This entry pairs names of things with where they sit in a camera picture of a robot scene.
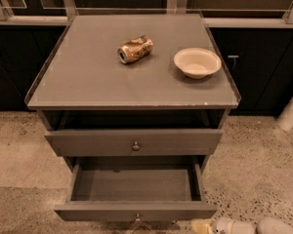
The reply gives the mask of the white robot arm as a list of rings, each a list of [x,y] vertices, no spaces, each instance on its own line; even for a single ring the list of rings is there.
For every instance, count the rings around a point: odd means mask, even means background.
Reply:
[[[257,224],[228,217],[194,219],[196,234],[293,234],[293,227],[272,217],[262,217]]]

